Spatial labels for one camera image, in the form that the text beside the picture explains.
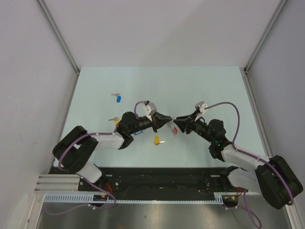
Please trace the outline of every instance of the wall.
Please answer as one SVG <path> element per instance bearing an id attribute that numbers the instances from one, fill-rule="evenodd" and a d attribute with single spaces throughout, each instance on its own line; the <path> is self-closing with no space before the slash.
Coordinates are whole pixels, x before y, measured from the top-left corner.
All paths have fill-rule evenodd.
<path id="1" fill-rule="evenodd" d="M 244 67 L 280 0 L 46 0 L 81 67 Z"/>
<path id="2" fill-rule="evenodd" d="M 33 0 L 0 7 L 0 228 L 51 162 L 75 73 Z"/>
<path id="3" fill-rule="evenodd" d="M 249 77 L 274 154 L 305 186 L 305 1 L 290 1 Z M 305 194 L 296 198 L 305 210 Z"/>

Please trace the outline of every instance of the robotic arm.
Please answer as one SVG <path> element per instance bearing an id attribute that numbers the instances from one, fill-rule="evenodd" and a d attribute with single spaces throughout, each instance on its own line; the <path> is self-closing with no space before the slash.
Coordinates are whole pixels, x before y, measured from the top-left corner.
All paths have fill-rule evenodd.
<path id="1" fill-rule="evenodd" d="M 196 104 L 195 108 L 194 113 L 177 117 L 173 122 L 183 133 L 190 134 L 194 131 L 210 142 L 209 151 L 213 158 L 240 166 L 228 167 L 221 173 L 224 187 L 243 187 L 262 194 L 276 209 L 293 203 L 293 198 L 303 191 L 303 186 L 281 156 L 258 156 L 236 147 L 234 140 L 237 133 L 233 142 L 230 142 L 225 137 L 223 121 L 213 119 L 209 124 L 201 121 L 203 114 L 209 109 L 204 102 Z"/>
<path id="2" fill-rule="evenodd" d="M 137 117 L 133 112 L 124 113 L 113 133 L 88 134 L 82 126 L 75 127 L 53 149 L 54 156 L 59 160 L 59 169 L 67 170 L 69 174 L 78 174 L 95 183 L 102 172 L 88 161 L 94 150 L 124 149 L 133 141 L 132 134 L 150 127 L 157 132 L 172 120 L 171 117 L 157 112 L 154 103 L 145 101 L 144 105 L 146 116 Z"/>

